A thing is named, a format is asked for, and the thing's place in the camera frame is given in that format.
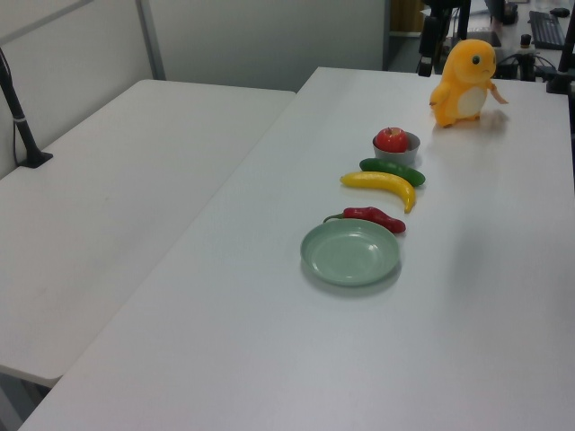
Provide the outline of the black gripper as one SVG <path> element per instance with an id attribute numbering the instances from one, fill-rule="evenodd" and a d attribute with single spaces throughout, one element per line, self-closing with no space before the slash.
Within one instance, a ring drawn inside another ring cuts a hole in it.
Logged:
<path id="1" fill-rule="evenodd" d="M 438 18 L 440 23 L 440 47 L 446 45 L 454 9 L 469 9 L 470 0 L 424 0 L 430 8 L 430 15 L 425 18 L 420 35 L 420 61 L 417 72 L 419 76 L 430 77 L 438 40 Z"/>

